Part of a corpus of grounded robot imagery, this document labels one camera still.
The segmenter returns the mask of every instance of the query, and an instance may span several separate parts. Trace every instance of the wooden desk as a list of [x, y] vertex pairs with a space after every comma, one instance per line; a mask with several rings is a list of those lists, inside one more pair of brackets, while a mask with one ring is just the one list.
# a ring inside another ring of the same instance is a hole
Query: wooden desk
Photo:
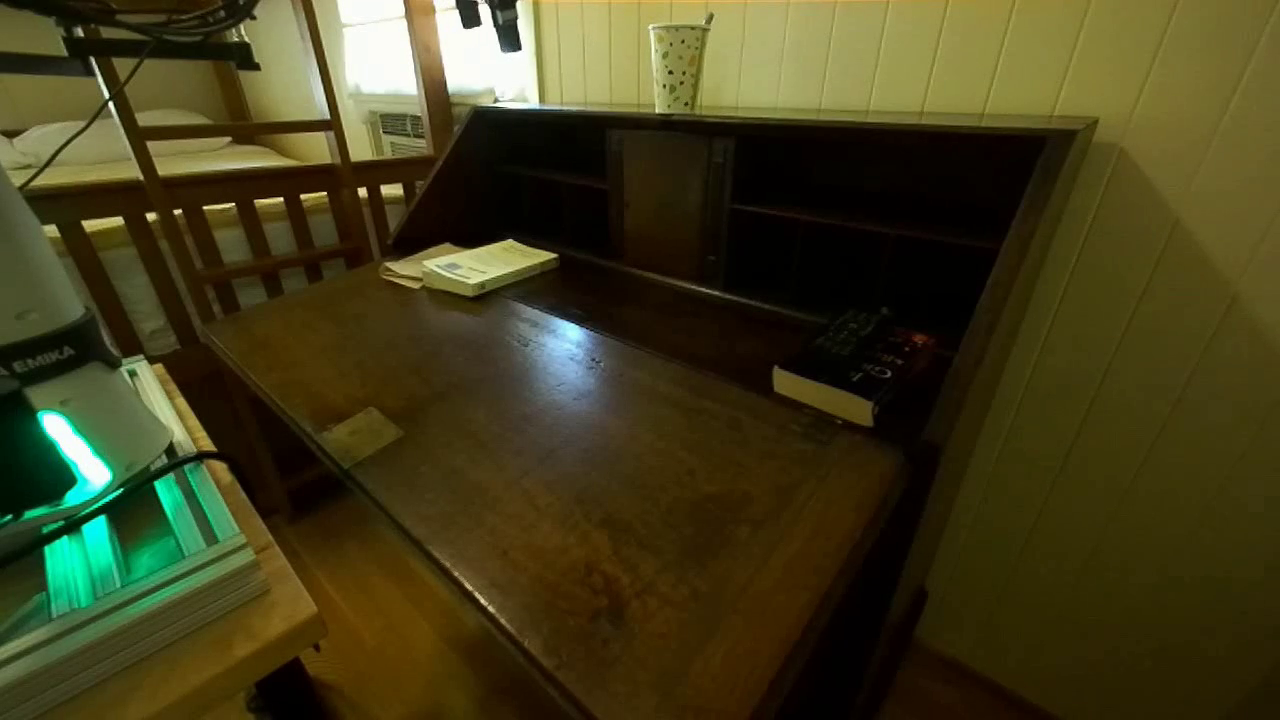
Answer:
[[598, 264], [493, 299], [352, 272], [206, 330], [304, 442], [377, 409], [345, 476], [591, 716], [783, 700], [905, 458], [766, 395], [807, 326]]
[[[165, 371], [159, 385], [186, 424], [195, 449], [211, 449], [195, 412]], [[272, 675], [324, 637], [314, 599], [288, 567], [280, 544], [252, 511], [240, 484], [218, 466], [206, 466], [206, 472], [257, 550], [266, 593], [97, 686], [93, 693], [54, 710], [54, 716], [202, 716], [211, 710], [244, 705], [257, 680]]]

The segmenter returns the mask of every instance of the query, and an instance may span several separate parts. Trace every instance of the shelf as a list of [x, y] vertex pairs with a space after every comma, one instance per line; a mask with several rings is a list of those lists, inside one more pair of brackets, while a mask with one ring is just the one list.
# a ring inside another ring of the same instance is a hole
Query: shelf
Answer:
[[924, 245], [1000, 252], [1000, 236], [981, 236], [981, 231], [961, 231], [961, 230], [938, 230], [938, 224], [918, 224], [918, 220], [838, 216], [838, 213], [814, 213], [814, 210], [797, 210], [797, 203], [744, 203], [744, 200], [735, 200], [726, 210], [744, 213], [744, 216], [772, 216], [772, 220], [790, 220], [790, 224], [827, 224], [827, 230], [847, 230], [847, 231], [876, 231], [876, 236], [905, 236], [905, 240], [924, 240]]
[[570, 183], [570, 190], [595, 190], [607, 192], [604, 177], [578, 177], [578, 173], [554, 173], [554, 170], [531, 170], [531, 166], [505, 166], [505, 177], [539, 179], [539, 183]]

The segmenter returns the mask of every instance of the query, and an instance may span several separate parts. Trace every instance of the wooden floor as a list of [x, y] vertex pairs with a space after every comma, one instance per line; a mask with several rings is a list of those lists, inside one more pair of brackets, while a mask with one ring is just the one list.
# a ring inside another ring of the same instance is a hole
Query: wooden floor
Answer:
[[[331, 489], [272, 528], [327, 620], [327, 639], [304, 664], [331, 716], [554, 716], [554, 700], [527, 680], [527, 664], [505, 637], [479, 614], [461, 617], [461, 593], [437, 581], [425, 557], [356, 493]], [[1031, 720], [1040, 712], [961, 664], [911, 648], [883, 720], [966, 716]]]

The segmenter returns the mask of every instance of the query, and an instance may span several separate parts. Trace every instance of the white cup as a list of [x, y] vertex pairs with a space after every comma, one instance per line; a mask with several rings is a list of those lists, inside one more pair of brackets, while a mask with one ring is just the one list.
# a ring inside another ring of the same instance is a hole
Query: white cup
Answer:
[[650, 104], [693, 113], [713, 26], [648, 26]]

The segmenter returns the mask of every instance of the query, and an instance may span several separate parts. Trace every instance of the green light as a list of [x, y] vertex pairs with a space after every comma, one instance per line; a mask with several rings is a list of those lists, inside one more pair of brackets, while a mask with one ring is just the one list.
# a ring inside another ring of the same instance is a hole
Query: green light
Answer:
[[112, 468], [97, 458], [97, 449], [75, 433], [75, 424], [65, 412], [36, 412], [36, 417], [43, 435], [75, 472], [75, 489], [65, 497], [65, 506], [87, 499], [93, 493], [112, 484]]

